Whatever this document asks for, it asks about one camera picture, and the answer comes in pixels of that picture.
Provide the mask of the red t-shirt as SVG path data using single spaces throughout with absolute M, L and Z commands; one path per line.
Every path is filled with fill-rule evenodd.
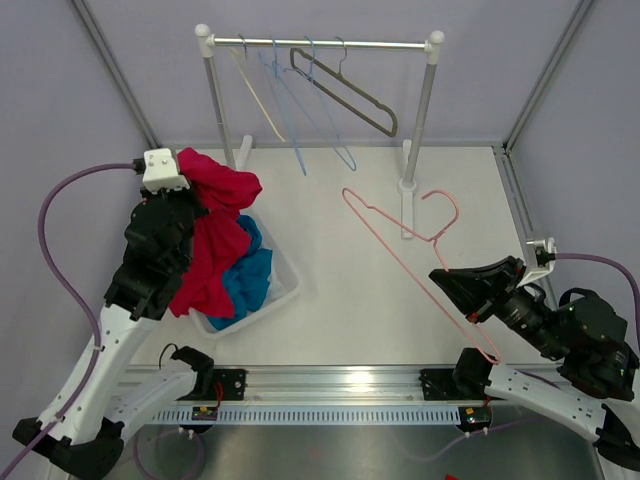
M 178 163 L 208 213 L 195 221 L 192 263 L 169 309 L 176 317 L 195 309 L 231 318 L 235 307 L 223 277 L 249 250 L 251 237 L 237 219 L 262 192 L 262 185 L 255 174 L 222 165 L 191 147 L 178 153 Z

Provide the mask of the blue t-shirt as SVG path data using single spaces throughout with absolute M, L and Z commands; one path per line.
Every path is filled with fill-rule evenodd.
M 250 244 L 247 253 L 223 275 L 223 286 L 231 298 L 234 315 L 230 318 L 207 317 L 210 325 L 217 331 L 222 331 L 260 310 L 271 285 L 273 251 L 263 246 L 262 233 L 251 216 L 240 215 L 237 224 L 249 235 Z

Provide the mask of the white t-shirt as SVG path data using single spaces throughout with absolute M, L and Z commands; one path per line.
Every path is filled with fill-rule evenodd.
M 281 281 L 279 280 L 275 271 L 272 271 L 269 276 L 269 288 L 267 291 L 267 296 L 265 301 L 267 303 L 274 302 L 284 296 L 287 293 L 286 288 L 283 286 Z

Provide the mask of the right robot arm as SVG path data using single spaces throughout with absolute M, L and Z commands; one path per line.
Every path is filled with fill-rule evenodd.
M 598 454 L 639 469 L 639 357 L 626 341 L 627 322 L 596 292 L 577 288 L 550 309 L 525 263 L 513 256 L 483 267 L 434 269 L 429 274 L 472 324 L 495 317 L 557 364 L 573 387 L 563 391 L 474 348 L 462 351 L 452 373 L 464 397 L 509 400 L 564 425 Z

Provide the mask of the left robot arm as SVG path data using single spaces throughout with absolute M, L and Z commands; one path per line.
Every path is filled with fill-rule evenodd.
M 103 479 L 131 437 L 159 410 L 212 392 L 213 359 L 181 347 L 131 393 L 112 398 L 180 289 L 192 260 L 195 222 L 206 213 L 187 191 L 143 193 L 124 232 L 123 260 L 105 293 L 97 339 L 88 343 L 50 405 L 18 422 L 15 440 L 77 479 Z

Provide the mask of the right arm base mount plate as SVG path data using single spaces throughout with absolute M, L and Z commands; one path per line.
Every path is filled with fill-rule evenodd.
M 425 368 L 419 373 L 423 398 L 427 401 L 480 401 L 490 384 L 489 370 Z

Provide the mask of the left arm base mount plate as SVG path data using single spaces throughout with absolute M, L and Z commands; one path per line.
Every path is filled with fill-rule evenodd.
M 240 402 L 245 398 L 247 371 L 241 368 L 217 368 L 213 372 L 212 395 L 216 402 Z

